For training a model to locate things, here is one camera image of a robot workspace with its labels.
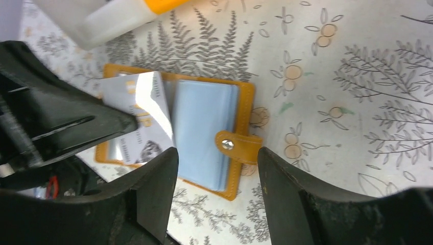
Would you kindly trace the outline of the white VIP card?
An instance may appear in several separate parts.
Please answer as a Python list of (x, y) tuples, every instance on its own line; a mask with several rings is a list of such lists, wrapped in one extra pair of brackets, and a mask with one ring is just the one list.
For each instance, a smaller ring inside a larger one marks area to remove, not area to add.
[(145, 164), (174, 146), (161, 73), (144, 72), (102, 80), (103, 102), (135, 117), (137, 129), (114, 140), (123, 164)]

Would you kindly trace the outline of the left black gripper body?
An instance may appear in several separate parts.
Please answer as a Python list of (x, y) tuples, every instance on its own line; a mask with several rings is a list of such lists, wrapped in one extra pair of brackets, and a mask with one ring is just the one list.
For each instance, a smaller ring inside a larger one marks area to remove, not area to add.
[(48, 180), (46, 161), (36, 146), (50, 130), (46, 104), (34, 93), (51, 91), (54, 74), (23, 41), (1, 41), (1, 187), (31, 189)]

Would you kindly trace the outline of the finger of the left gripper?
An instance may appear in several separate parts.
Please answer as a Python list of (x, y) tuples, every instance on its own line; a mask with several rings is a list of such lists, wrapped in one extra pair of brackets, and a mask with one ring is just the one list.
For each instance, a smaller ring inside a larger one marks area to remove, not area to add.
[(51, 91), (34, 94), (46, 104), (43, 123), (50, 131), (36, 141), (46, 159), (63, 159), (137, 129), (132, 115), (104, 105), (55, 75)]

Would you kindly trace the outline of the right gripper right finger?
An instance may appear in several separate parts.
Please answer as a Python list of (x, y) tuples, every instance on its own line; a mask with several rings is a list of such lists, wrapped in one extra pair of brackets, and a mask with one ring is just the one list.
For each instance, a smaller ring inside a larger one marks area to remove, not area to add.
[(266, 147), (258, 170), (272, 244), (432, 244), (432, 189), (374, 198), (331, 185)]

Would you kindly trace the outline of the yellow divided plastic bin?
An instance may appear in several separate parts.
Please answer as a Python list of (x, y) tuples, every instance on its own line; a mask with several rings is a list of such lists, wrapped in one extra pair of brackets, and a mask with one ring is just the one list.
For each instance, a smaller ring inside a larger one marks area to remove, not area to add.
[(188, 0), (144, 0), (148, 8), (157, 15), (171, 11), (186, 2)]

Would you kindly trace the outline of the orange card holder wallet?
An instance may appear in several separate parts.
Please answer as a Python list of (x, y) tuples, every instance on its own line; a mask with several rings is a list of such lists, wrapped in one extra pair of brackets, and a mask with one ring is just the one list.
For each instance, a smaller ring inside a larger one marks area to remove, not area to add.
[[(106, 64), (104, 77), (153, 70)], [(173, 143), (179, 154), (178, 177), (232, 201), (241, 168), (255, 165), (262, 139), (248, 132), (255, 87), (251, 83), (160, 72), (170, 113)], [(114, 140), (98, 144), (95, 160), (123, 164)]]

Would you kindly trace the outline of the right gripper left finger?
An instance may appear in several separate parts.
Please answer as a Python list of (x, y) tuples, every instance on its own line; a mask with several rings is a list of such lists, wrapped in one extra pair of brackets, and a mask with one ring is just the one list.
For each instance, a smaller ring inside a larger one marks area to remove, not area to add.
[(84, 180), (69, 157), (1, 179), (1, 244), (164, 244), (177, 181), (178, 151), (162, 154), (83, 194), (39, 199), (21, 194), (49, 177)]

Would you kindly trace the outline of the clear plastic card bin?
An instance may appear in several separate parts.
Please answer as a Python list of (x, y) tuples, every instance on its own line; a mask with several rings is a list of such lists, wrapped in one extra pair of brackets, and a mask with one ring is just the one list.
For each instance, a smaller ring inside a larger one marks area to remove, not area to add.
[(33, 1), (80, 48), (90, 50), (155, 19), (144, 1)]

